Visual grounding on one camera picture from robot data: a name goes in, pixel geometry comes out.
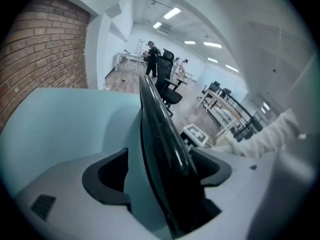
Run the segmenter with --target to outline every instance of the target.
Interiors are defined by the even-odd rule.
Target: ceiling light
[[[264,102],[263,105],[267,110],[270,110],[270,107],[269,107],[269,105],[267,103]]]
[[[171,11],[169,11],[166,15],[164,15],[163,17],[168,20],[180,12],[181,12],[181,10],[179,8],[175,7]]]
[[[195,44],[196,44],[195,41],[184,41],[184,43],[185,43],[186,45],[195,45]]]
[[[228,69],[231,69],[231,70],[233,70],[233,71],[235,71],[235,72],[239,73],[239,70],[238,70],[238,69],[235,69],[234,67],[229,66],[229,65],[227,65],[227,64],[225,64],[225,66],[226,66]]]
[[[218,61],[216,59],[213,59],[213,58],[208,58],[208,61],[218,63]]]
[[[157,29],[157,28],[159,28],[161,25],[162,25],[162,23],[160,23],[160,22],[158,21],[156,24],[153,25],[153,27],[154,27],[155,29]]]
[[[205,46],[212,46],[217,48],[222,48],[221,44],[214,43],[214,42],[203,42]]]

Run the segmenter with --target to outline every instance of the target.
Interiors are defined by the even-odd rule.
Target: brick wall
[[[88,88],[89,18],[67,0],[32,0],[17,16],[0,48],[0,133],[35,88]]]

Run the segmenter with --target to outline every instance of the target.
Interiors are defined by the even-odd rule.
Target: open office room
[[[295,2],[17,1],[0,46],[0,179],[25,234],[293,230],[320,165],[319,28]]]

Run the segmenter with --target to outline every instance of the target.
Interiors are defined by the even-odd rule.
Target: chair backrest
[[[164,53],[162,56],[158,57],[157,64],[157,81],[155,83],[155,87],[160,92],[166,84],[165,79],[170,79],[170,74],[172,67],[174,65],[174,57],[175,55],[166,49],[164,49]]]
[[[217,84],[219,84],[219,85],[217,85],[217,84],[215,84],[216,82],[212,82],[211,84],[210,84],[210,87],[209,87],[209,90],[210,91],[213,91],[213,92],[217,92],[219,89],[220,89],[220,87],[219,87],[219,83],[217,83]]]

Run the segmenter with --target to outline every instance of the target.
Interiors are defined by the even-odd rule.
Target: white cloth
[[[288,109],[250,139],[241,142],[234,140],[230,145],[212,149],[237,156],[261,158],[264,153],[277,152],[288,141],[298,138],[299,134],[298,121],[292,110]]]
[[[182,65],[183,60],[181,58],[177,59],[174,63],[173,63],[173,67],[171,70],[171,74],[170,74],[170,80],[172,80],[175,76],[175,72],[177,72],[177,69],[179,68],[180,65]]]

